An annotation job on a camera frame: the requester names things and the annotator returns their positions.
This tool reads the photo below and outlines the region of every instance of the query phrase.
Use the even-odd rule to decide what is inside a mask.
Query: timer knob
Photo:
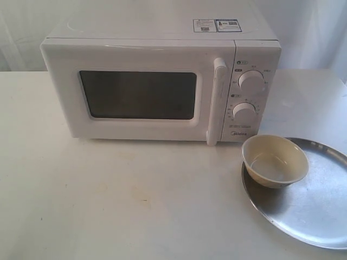
[[[247,94],[257,94],[265,89],[265,80],[257,70],[249,70],[239,78],[241,90]]]
[[[250,103],[238,104],[233,109],[233,116],[235,122],[243,125],[249,125],[256,118],[255,108]]]

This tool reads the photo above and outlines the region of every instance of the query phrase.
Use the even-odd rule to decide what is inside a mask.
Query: white backdrop
[[[78,1],[0,0],[0,70],[45,70],[39,45]],[[347,0],[255,2],[280,40],[280,68],[331,68],[347,80]]]

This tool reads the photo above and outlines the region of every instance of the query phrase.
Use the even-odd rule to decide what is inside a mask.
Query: beige bowl
[[[242,145],[242,157],[252,179],[269,188],[295,183],[309,171],[303,150],[275,135],[255,135],[247,139]]]

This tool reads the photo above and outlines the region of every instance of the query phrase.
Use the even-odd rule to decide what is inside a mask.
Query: silver tray
[[[347,157],[320,143],[288,138],[306,153],[310,170],[301,181],[271,189],[242,166],[254,207],[288,235],[321,248],[347,250]]]

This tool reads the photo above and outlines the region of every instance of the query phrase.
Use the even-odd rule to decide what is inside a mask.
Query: white microwave
[[[41,44],[72,136],[244,141],[281,48],[252,2],[83,1]]]

